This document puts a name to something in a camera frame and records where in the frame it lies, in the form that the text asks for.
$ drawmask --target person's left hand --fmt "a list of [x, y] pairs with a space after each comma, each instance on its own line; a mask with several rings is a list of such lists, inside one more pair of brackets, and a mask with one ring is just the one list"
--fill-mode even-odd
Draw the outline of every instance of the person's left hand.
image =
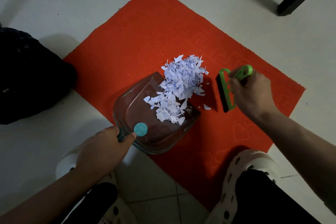
[[129, 147], [137, 137], [136, 133], [127, 135], [119, 142], [119, 128], [112, 126], [89, 137], [80, 146], [76, 162], [76, 172], [100, 181], [111, 173], [124, 159]]

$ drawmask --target teal circle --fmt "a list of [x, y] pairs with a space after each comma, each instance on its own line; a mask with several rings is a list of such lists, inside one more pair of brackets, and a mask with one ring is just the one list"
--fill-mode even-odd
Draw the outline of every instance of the teal circle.
[[139, 122], [134, 127], [134, 132], [137, 134], [137, 136], [144, 136], [147, 134], [148, 128], [145, 123]]

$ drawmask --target brush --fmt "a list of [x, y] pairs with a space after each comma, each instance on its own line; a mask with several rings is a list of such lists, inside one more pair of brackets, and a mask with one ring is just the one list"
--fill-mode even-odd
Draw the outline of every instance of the brush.
[[[246, 78], [252, 74], [253, 68], [251, 65], [245, 65], [233, 76], [237, 78], [240, 83], [244, 86], [247, 82]], [[224, 112], [228, 112], [236, 107], [235, 102], [233, 104], [230, 99], [230, 91], [231, 88], [228, 89], [230, 85], [229, 80], [225, 80], [224, 72], [230, 73], [230, 70], [227, 68], [223, 68], [219, 71], [219, 74], [216, 77], [217, 87], [219, 90], [220, 100], [222, 102]]]

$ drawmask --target hand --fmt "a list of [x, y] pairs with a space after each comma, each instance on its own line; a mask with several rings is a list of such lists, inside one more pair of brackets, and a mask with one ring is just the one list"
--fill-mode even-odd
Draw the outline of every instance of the hand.
[[94, 136], [86, 139], [80, 146], [76, 162], [76, 172], [99, 182], [111, 173], [124, 159], [129, 147], [137, 137], [136, 133], [127, 135], [119, 142], [118, 127], [105, 128]]
[[233, 77], [239, 69], [241, 67], [229, 73], [230, 86], [239, 109], [252, 121], [270, 113], [279, 113], [273, 101], [270, 79], [253, 70], [246, 78], [245, 86], [242, 86], [238, 79]]

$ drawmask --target white paper piece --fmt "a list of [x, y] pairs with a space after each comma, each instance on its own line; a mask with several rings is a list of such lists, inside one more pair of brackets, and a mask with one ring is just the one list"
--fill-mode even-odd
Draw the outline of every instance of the white paper piece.
[[205, 109], [205, 110], [211, 110], [211, 108], [208, 107], [206, 104], [203, 104], [203, 105], [204, 105], [204, 109]]
[[[161, 122], [170, 120], [172, 123], [182, 125], [188, 98], [191, 98], [194, 93], [199, 96], [205, 95], [200, 83], [203, 82], [203, 74], [209, 72], [201, 67], [202, 57], [191, 55], [186, 59], [182, 58], [183, 55], [180, 55], [171, 63], [167, 60], [161, 67], [164, 70], [165, 79], [160, 87], [164, 91], [157, 92], [158, 95], [153, 98], [149, 96], [144, 98], [144, 101], [151, 105], [151, 109], [157, 107], [156, 116]], [[181, 104], [176, 101], [177, 99], [184, 101]]]

